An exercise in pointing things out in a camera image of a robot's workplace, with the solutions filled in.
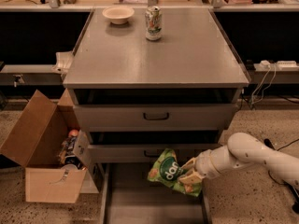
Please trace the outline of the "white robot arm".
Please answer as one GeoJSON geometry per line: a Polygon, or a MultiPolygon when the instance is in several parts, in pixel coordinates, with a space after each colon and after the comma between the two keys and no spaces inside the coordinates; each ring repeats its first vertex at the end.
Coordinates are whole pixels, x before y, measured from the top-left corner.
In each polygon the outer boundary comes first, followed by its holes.
{"type": "Polygon", "coordinates": [[[299,159],[267,147],[247,133],[232,134],[227,144],[201,152],[182,168],[187,171],[178,180],[183,184],[201,183],[236,169],[260,164],[295,188],[299,188],[299,159]]]}

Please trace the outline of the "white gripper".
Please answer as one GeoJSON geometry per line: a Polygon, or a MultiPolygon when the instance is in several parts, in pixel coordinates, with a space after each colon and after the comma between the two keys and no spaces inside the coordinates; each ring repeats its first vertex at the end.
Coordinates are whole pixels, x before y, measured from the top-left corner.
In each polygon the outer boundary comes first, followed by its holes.
{"type": "Polygon", "coordinates": [[[212,179],[217,176],[217,170],[211,161],[211,150],[201,152],[196,158],[190,158],[181,168],[189,170],[185,175],[182,175],[178,180],[182,184],[198,184],[203,178],[212,179]]]}

